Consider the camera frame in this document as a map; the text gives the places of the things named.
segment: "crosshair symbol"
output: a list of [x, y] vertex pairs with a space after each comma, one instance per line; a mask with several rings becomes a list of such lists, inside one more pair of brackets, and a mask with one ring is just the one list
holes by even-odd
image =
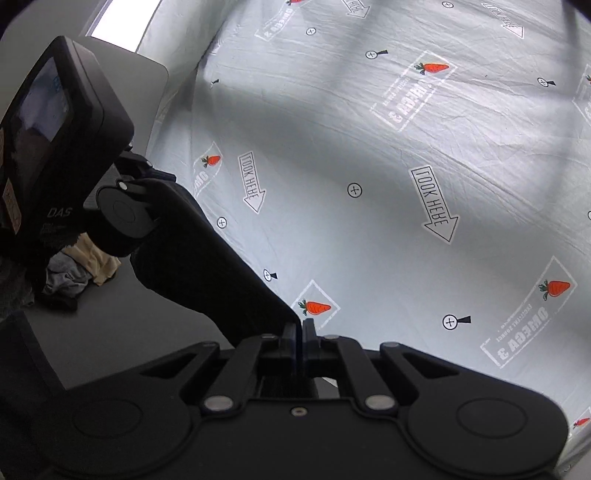
[[349, 186], [347, 187], [347, 192], [349, 193], [349, 196], [356, 199], [361, 197], [363, 189], [361, 188], [361, 185], [359, 185], [359, 183], [349, 183]]
[[443, 317], [443, 327], [446, 330], [453, 330], [457, 327], [457, 318], [453, 315], [445, 315], [445, 317]]

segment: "look here arrow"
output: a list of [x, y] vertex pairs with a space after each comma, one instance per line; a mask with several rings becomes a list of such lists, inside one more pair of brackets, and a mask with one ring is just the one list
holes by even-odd
[[450, 215], [437, 179], [433, 174], [433, 169], [430, 165], [425, 165], [412, 168], [410, 174], [429, 219], [423, 226], [438, 238], [451, 244], [460, 217], [459, 215]]
[[347, 15], [351, 15], [352, 17], [365, 18], [369, 12], [370, 7], [366, 7], [361, 0], [343, 0], [343, 3], [349, 9]]
[[242, 154], [238, 157], [238, 161], [240, 162], [242, 184], [246, 194], [243, 200], [258, 215], [265, 201], [267, 191], [263, 190], [259, 183], [254, 154], [252, 152]]

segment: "gray floor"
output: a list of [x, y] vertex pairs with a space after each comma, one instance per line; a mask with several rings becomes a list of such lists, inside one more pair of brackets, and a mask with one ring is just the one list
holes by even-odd
[[203, 340], [230, 344], [209, 318], [136, 278], [129, 259], [101, 287], [91, 285], [76, 313], [26, 310], [43, 351], [66, 388], [126, 370]]

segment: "gray wall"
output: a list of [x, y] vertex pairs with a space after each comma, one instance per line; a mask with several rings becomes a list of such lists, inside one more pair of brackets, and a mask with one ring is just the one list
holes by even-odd
[[104, 0], [36, 0], [14, 19], [0, 41], [0, 115], [51, 41], [65, 35], [95, 54], [134, 122], [134, 151], [145, 154], [168, 72], [155, 61], [84, 36], [103, 4]]

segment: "gray cloth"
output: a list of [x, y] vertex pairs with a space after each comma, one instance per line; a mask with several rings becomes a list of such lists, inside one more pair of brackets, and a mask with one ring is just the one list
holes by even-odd
[[0, 320], [35, 301], [33, 288], [25, 278], [25, 267], [0, 257]]
[[63, 252], [58, 252], [47, 266], [47, 283], [43, 293], [53, 295], [61, 293], [75, 298], [87, 287], [92, 275], [74, 259]]
[[240, 3], [148, 158], [320, 335], [541, 392], [568, 456], [591, 437], [591, 27], [443, 3]]

